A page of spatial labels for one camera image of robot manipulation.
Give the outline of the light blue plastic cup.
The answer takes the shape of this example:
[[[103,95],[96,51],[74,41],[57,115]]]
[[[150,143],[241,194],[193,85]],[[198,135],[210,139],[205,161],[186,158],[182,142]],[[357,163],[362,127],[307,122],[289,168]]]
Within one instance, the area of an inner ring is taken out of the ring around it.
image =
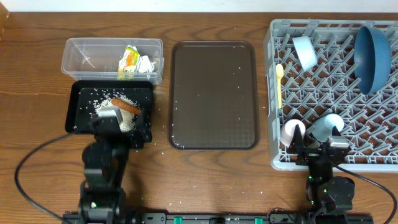
[[[332,135],[332,130],[334,127],[338,131],[344,128],[344,121],[338,114],[328,114],[324,117],[317,119],[313,126],[315,129],[312,131],[313,137],[320,142],[325,142]]]

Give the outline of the pink plastic cup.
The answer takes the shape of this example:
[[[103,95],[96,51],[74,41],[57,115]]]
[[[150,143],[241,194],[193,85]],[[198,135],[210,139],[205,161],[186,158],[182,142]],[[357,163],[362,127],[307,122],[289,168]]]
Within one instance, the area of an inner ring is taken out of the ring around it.
[[[280,142],[286,147],[289,147],[293,140],[296,125],[299,125],[302,138],[304,138],[306,127],[301,120],[290,119],[283,125],[283,127],[281,127]]]

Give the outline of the orange carrot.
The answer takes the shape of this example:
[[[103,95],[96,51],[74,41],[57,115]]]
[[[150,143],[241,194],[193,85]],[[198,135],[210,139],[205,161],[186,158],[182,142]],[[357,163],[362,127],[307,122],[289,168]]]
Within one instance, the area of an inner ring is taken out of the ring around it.
[[[126,103],[123,100],[120,100],[118,98],[113,98],[111,100],[112,105],[118,106],[120,109],[128,111],[129,113],[132,113],[136,116],[139,116],[141,114],[141,111],[139,108],[136,108],[133,105],[130,105],[129,103]]]

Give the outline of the snack wrapper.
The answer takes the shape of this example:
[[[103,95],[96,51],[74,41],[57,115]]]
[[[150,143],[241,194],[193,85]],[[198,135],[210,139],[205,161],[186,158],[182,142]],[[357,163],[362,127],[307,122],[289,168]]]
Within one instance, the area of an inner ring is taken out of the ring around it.
[[[154,62],[148,55],[141,55],[136,46],[128,45],[118,63],[118,80],[130,80],[136,73],[152,73]]]

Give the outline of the yellow plastic spoon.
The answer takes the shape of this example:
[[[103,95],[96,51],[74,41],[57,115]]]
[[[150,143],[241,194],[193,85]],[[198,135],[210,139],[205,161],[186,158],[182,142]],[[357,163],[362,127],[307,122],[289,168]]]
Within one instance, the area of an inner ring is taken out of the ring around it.
[[[276,78],[277,78],[277,99],[278,99],[278,109],[282,108],[282,87],[281,80],[284,77],[284,68],[283,65],[278,63],[275,66],[276,70]]]

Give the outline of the dark blue bowl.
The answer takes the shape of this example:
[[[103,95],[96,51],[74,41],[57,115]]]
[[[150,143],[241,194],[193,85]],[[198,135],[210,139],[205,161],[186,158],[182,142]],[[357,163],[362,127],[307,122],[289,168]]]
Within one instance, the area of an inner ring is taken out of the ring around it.
[[[362,26],[354,43],[354,63],[358,65],[354,71],[360,92],[372,94],[382,89],[391,72],[391,47],[382,30]]]

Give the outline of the light blue small bowl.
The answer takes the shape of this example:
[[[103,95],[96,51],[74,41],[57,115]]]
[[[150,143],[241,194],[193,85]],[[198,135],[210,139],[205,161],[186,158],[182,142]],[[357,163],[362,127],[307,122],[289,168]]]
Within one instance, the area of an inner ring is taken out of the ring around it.
[[[301,36],[292,39],[299,62],[304,72],[318,63],[318,59],[309,37]]]

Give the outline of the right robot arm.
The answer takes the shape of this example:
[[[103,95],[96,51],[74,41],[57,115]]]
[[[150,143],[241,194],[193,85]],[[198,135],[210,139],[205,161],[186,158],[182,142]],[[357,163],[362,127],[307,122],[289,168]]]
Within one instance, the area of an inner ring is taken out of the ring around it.
[[[355,184],[350,178],[334,176],[333,168],[348,154],[348,140],[333,127],[332,135],[318,148],[307,147],[296,125],[288,151],[295,153],[295,163],[307,166],[309,172],[306,194],[312,208],[303,215],[302,223],[347,223]]]

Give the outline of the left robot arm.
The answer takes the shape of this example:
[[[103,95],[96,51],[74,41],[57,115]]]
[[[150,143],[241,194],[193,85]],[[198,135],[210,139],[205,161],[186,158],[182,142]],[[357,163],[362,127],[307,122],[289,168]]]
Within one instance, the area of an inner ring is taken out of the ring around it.
[[[136,130],[123,133],[115,114],[97,116],[83,131],[94,135],[96,142],[82,154],[85,181],[81,183],[78,206],[80,223],[139,223],[140,215],[126,205],[121,187],[131,149],[141,149],[152,141],[150,112],[142,108]]]

